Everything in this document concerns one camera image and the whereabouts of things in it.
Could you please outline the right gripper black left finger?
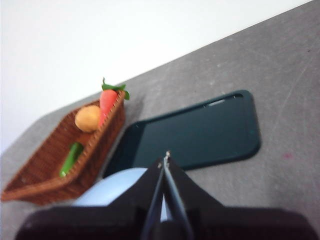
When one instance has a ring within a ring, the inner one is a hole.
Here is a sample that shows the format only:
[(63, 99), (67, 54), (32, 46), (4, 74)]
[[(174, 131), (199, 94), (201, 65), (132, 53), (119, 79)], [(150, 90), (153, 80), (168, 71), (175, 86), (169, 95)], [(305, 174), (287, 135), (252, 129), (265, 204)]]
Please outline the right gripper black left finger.
[(138, 239), (163, 169), (157, 159), (123, 194), (107, 206), (56, 206), (30, 214), (17, 240)]

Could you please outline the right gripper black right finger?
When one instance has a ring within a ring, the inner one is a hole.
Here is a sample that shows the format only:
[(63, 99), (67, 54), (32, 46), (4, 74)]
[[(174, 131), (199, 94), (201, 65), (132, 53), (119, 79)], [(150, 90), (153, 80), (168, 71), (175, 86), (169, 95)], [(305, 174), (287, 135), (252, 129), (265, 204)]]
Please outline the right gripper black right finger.
[(166, 200), (172, 218), (195, 240), (316, 240), (309, 221), (293, 211), (225, 206), (191, 180), (167, 151), (163, 158)]

